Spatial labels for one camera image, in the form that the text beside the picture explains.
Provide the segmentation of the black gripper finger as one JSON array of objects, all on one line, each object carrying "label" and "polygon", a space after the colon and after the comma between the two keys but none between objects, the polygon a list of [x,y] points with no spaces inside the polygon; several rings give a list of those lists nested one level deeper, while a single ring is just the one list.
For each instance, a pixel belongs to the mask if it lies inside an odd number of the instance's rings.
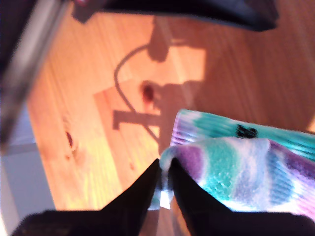
[{"label": "black gripper finger", "polygon": [[177,158],[171,161],[168,184],[178,205],[185,212],[230,212],[231,210],[203,190],[186,172]]},{"label": "black gripper finger", "polygon": [[76,0],[72,16],[85,23],[97,12],[196,17],[266,31],[277,26],[275,0]]},{"label": "black gripper finger", "polygon": [[140,208],[146,211],[151,204],[159,178],[159,159],[156,159],[129,188],[107,204],[102,211],[121,208]]}]

